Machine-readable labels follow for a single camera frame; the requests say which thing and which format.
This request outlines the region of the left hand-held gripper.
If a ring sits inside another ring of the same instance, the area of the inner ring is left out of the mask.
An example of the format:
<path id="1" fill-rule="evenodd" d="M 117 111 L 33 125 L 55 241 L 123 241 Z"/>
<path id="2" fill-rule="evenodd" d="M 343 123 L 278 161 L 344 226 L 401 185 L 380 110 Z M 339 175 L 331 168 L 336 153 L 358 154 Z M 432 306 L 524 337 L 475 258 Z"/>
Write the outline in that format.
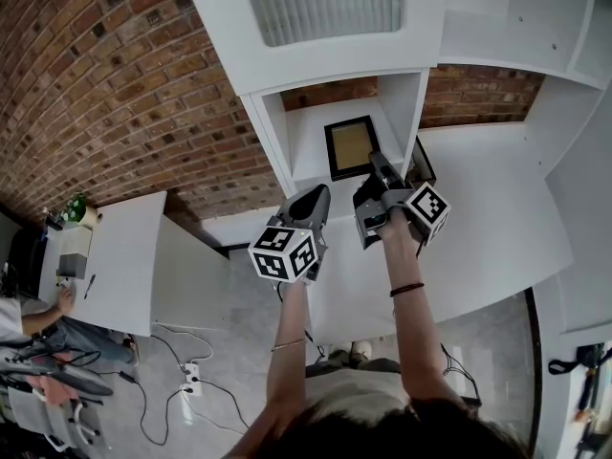
<path id="1" fill-rule="evenodd" d="M 330 205 L 326 184 L 302 189 L 286 200 L 248 246 L 257 275 L 276 282 L 316 281 L 328 249 L 322 230 Z"/>

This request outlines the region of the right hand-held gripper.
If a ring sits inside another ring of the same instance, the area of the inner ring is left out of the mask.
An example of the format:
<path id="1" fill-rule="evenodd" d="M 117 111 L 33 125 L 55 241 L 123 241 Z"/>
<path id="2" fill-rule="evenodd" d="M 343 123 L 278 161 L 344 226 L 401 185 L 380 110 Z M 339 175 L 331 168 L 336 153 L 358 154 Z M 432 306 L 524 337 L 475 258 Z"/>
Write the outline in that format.
<path id="1" fill-rule="evenodd" d="M 362 247 L 367 250 L 381 238 L 379 229 L 391 220 L 393 209 L 404 213 L 413 239 L 428 246 L 445 226 L 450 204 L 429 184 L 407 188 L 403 178 L 381 151 L 369 154 L 372 173 L 353 195 L 353 206 Z"/>

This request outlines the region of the black picture frame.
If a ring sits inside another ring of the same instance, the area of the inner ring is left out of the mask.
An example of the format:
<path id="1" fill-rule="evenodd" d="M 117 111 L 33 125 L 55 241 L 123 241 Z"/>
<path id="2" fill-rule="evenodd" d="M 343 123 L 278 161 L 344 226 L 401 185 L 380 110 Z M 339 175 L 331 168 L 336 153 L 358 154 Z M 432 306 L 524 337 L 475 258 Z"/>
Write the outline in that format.
<path id="1" fill-rule="evenodd" d="M 372 172 L 369 155 L 380 145 L 370 116 L 325 125 L 324 133 L 333 182 Z"/>

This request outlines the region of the white shelf compartment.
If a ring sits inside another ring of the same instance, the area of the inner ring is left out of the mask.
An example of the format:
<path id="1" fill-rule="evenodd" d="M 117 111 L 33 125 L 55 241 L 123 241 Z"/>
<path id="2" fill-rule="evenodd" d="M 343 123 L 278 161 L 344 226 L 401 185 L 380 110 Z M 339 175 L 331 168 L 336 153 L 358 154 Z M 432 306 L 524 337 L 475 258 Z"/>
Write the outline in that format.
<path id="1" fill-rule="evenodd" d="M 372 97 L 351 98 L 293 111 L 284 107 L 286 86 L 241 97 L 251 124 L 286 196 L 330 174 L 324 126 L 370 116 L 386 158 L 405 175 L 425 103 L 429 69 L 377 76 Z"/>

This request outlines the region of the person's right forearm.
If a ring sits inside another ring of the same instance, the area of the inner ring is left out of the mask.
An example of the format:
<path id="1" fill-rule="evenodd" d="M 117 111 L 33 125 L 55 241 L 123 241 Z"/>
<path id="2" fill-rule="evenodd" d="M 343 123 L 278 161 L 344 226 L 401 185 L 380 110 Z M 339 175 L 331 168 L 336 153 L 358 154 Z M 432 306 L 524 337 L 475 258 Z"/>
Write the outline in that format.
<path id="1" fill-rule="evenodd" d="M 378 231 L 391 290 L 423 282 L 409 224 L 400 209 Z M 443 399 L 461 405 L 461 398 L 443 376 L 443 352 L 425 287 L 391 297 L 404 390 L 413 400 Z"/>

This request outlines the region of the person's left forearm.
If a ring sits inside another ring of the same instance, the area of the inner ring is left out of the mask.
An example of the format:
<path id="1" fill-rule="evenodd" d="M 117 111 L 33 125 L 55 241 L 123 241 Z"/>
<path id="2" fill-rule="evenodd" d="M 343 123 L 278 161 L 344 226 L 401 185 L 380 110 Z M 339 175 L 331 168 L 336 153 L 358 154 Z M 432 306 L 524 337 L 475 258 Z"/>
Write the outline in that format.
<path id="1" fill-rule="evenodd" d="M 305 283 L 290 284 L 283 296 L 267 379 L 265 411 L 277 426 L 287 425 L 305 408 L 306 310 Z"/>

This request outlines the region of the white shelf desk unit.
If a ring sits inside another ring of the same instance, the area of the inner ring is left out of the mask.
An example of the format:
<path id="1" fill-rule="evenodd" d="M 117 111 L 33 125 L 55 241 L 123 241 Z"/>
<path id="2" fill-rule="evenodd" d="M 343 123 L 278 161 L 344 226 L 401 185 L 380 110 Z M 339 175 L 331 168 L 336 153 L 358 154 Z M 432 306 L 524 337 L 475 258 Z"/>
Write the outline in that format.
<path id="1" fill-rule="evenodd" d="M 445 0 L 440 64 L 516 69 L 544 82 L 526 115 L 508 123 L 481 118 L 417 129 L 450 204 L 446 225 L 420 256 L 429 304 L 446 320 L 534 286 L 573 259 L 545 179 L 578 136 L 612 80 L 612 0 Z M 372 97 L 384 72 L 294 83 L 281 93 L 293 111 Z M 326 183 L 332 204 L 328 244 L 309 289 L 312 334 L 319 343 L 391 334 L 392 303 L 382 247 L 365 250 L 352 197 L 354 177 Z"/>

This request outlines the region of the dark brown open box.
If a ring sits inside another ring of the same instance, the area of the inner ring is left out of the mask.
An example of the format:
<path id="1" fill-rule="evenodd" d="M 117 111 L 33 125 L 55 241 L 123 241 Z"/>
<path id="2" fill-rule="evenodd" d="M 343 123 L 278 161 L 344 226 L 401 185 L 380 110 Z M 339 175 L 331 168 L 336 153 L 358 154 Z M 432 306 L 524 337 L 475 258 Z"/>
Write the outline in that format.
<path id="1" fill-rule="evenodd" d="M 415 140 L 404 180 L 414 189 L 418 189 L 423 184 L 434 186 L 437 181 L 434 169 L 419 138 Z"/>

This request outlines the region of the person's beige shirt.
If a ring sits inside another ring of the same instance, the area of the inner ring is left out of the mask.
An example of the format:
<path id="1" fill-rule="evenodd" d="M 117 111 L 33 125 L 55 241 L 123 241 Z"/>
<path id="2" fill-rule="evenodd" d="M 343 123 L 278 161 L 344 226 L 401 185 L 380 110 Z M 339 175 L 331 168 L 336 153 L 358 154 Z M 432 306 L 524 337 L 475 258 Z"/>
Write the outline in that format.
<path id="1" fill-rule="evenodd" d="M 306 398 L 315 418 L 333 414 L 370 424 L 391 411 L 404 410 L 409 398 L 396 373 L 341 369 L 307 378 Z"/>

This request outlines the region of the frosted glass cabinet door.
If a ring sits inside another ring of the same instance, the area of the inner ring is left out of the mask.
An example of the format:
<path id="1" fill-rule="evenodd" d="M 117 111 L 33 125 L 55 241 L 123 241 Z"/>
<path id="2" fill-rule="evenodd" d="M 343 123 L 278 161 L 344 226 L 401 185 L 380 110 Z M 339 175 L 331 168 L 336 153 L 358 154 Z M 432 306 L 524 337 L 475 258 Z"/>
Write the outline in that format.
<path id="1" fill-rule="evenodd" d="M 437 64 L 445 0 L 193 0 L 238 95 Z"/>

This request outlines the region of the white side cabinet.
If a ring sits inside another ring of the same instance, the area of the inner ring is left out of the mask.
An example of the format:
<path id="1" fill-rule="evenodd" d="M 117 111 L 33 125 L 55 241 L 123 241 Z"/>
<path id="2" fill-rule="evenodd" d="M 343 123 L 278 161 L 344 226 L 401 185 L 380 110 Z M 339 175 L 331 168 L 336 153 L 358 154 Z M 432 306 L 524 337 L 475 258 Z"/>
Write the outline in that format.
<path id="1" fill-rule="evenodd" d="M 143 337 L 156 325 L 228 328 L 230 262 L 166 217 L 165 201 L 158 192 L 100 209 L 72 318 Z"/>

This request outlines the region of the white power strip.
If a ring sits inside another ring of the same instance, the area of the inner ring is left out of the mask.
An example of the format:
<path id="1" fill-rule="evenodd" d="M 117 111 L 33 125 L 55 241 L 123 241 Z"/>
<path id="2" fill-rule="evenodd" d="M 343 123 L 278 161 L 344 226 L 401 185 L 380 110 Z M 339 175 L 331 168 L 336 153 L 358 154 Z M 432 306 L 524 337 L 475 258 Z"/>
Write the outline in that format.
<path id="1" fill-rule="evenodd" d="M 196 361 L 186 362 L 184 364 L 186 382 L 183 385 L 183 391 L 192 397 L 202 396 L 202 383 L 200 379 L 200 367 Z"/>

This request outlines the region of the small potted plant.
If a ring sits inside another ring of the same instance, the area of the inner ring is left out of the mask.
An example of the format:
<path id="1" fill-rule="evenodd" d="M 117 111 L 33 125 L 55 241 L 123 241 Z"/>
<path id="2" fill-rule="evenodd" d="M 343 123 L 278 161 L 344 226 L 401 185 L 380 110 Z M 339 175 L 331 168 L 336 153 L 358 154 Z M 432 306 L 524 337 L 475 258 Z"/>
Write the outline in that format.
<path id="1" fill-rule="evenodd" d="M 61 222 L 78 224 L 89 230 L 96 227 L 101 222 L 102 217 L 103 214 L 91 206 L 82 193 L 73 195 L 59 214 Z"/>

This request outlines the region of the beige box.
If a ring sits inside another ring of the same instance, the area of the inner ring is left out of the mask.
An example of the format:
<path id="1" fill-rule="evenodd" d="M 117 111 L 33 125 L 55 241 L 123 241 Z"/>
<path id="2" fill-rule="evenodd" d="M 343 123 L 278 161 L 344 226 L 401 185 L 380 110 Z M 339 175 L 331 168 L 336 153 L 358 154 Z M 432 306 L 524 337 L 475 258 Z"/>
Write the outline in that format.
<path id="1" fill-rule="evenodd" d="M 59 235 L 59 254 L 61 256 L 89 256 L 93 232 L 83 226 L 65 229 Z"/>

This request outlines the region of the grey open box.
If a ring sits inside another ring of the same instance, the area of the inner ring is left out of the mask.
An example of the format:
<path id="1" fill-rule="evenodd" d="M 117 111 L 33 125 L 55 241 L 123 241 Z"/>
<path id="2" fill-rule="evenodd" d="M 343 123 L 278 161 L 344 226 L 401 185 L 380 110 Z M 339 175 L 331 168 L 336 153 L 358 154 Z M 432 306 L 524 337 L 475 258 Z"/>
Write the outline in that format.
<path id="1" fill-rule="evenodd" d="M 80 253 L 67 253 L 59 256 L 57 276 L 83 280 L 88 258 Z"/>

